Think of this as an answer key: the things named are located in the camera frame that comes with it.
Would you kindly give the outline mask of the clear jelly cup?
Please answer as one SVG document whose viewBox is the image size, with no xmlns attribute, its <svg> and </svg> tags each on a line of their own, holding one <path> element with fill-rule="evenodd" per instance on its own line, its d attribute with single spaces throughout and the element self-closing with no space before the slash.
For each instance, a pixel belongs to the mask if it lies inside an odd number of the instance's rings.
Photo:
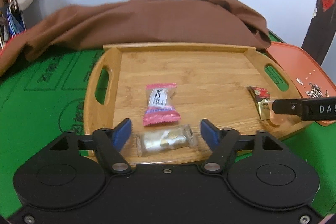
<svg viewBox="0 0 336 224">
<path fill-rule="evenodd" d="M 288 120 L 288 116 L 285 114 L 276 114 L 273 111 L 270 111 L 269 120 L 273 125 L 280 126 Z"/>
</svg>

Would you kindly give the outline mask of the clear pale candy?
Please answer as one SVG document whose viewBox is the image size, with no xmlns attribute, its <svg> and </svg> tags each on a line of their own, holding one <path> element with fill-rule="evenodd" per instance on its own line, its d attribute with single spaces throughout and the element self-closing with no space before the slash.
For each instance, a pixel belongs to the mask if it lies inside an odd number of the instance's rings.
<svg viewBox="0 0 336 224">
<path fill-rule="evenodd" d="M 139 157 L 184 147 L 193 148 L 197 143 L 197 137 L 188 124 L 171 128 L 161 128 L 137 135 L 137 151 Z"/>
</svg>

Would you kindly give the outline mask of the red gold fruit candy packet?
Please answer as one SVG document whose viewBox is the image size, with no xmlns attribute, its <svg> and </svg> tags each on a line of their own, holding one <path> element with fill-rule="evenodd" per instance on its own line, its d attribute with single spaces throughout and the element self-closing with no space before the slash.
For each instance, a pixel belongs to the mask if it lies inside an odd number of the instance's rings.
<svg viewBox="0 0 336 224">
<path fill-rule="evenodd" d="M 248 86 L 247 90 L 253 98 L 259 117 L 262 121 L 270 120 L 270 94 L 266 88 Z"/>
</svg>

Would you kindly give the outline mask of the pink rice cake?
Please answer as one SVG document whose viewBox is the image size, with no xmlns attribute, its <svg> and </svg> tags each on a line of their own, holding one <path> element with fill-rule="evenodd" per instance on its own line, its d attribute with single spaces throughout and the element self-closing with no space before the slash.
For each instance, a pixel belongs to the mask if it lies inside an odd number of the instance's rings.
<svg viewBox="0 0 336 224">
<path fill-rule="evenodd" d="M 176 83 L 155 83 L 146 86 L 147 109 L 143 116 L 143 126 L 175 123 L 181 119 L 172 103 L 176 88 Z"/>
</svg>

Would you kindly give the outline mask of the pile of sunflower seeds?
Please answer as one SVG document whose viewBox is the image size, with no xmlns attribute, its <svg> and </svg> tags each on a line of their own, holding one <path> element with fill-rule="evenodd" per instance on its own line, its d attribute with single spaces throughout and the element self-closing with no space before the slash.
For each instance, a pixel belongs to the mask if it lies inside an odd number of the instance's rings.
<svg viewBox="0 0 336 224">
<path fill-rule="evenodd" d="M 308 76 L 305 76 L 303 80 L 301 78 L 296 78 L 296 82 L 304 88 L 304 94 L 307 95 L 309 99 L 329 97 L 328 91 L 323 91 L 322 88 L 312 80 L 312 77 L 315 74 L 315 70 L 308 73 Z"/>
</svg>

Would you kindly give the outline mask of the orange plastic tray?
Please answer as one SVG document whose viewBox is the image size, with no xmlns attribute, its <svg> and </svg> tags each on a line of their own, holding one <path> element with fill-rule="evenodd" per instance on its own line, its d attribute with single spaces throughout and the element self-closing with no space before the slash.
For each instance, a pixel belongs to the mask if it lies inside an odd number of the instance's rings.
<svg viewBox="0 0 336 224">
<path fill-rule="evenodd" d="M 290 78 L 290 82 L 294 84 L 301 98 L 308 98 L 304 94 L 304 88 L 296 82 L 296 78 L 308 76 L 313 69 L 316 71 L 312 80 L 317 83 L 323 91 L 328 91 L 329 97 L 335 97 L 335 84 L 317 64 L 317 62 L 303 49 L 285 43 L 272 42 L 271 46 L 266 49 L 268 55 L 276 61 L 278 65 L 285 71 Z M 289 118 L 298 117 L 296 115 L 287 115 Z M 317 121 L 320 125 L 328 126 L 334 121 Z"/>
</svg>

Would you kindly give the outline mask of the bamboo serving tray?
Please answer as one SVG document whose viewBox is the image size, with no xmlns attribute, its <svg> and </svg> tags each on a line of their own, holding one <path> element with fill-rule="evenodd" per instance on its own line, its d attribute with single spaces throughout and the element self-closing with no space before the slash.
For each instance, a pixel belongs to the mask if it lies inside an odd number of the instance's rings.
<svg viewBox="0 0 336 224">
<path fill-rule="evenodd" d="M 202 43 L 134 43 L 106 45 L 88 81 L 84 101 L 84 132 L 132 122 L 132 134 L 122 149 L 130 165 L 203 161 L 210 149 L 200 135 L 200 122 L 230 127 L 253 135 L 266 130 L 285 139 L 308 126 L 296 116 L 281 125 L 260 119 L 249 86 L 266 88 L 272 99 L 299 98 L 288 75 L 253 47 Z M 147 132 L 142 119 L 147 108 L 146 86 L 176 83 L 173 105 L 180 124 L 191 127 L 194 148 L 140 157 L 137 136 Z"/>
</svg>

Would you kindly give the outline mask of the dark wooden door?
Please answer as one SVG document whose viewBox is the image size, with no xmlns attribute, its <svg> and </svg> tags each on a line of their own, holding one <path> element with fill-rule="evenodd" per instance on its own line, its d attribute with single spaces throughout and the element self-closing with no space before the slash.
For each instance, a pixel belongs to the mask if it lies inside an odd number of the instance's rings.
<svg viewBox="0 0 336 224">
<path fill-rule="evenodd" d="M 322 1 L 317 0 L 313 18 L 307 30 L 301 48 L 321 65 L 335 35 L 335 4 L 326 12 L 322 9 Z"/>
</svg>

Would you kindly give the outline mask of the brown cloth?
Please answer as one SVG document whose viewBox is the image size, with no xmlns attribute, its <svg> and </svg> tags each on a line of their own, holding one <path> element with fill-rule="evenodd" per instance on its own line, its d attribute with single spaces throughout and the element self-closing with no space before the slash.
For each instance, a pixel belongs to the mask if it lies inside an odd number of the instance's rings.
<svg viewBox="0 0 336 224">
<path fill-rule="evenodd" d="M 148 42 L 229 44 L 258 50 L 271 44 L 265 18 L 238 0 L 72 5 L 12 38 L 1 51 L 1 72 L 21 53 L 32 61 L 54 45 L 80 51 L 106 44 Z"/>
</svg>

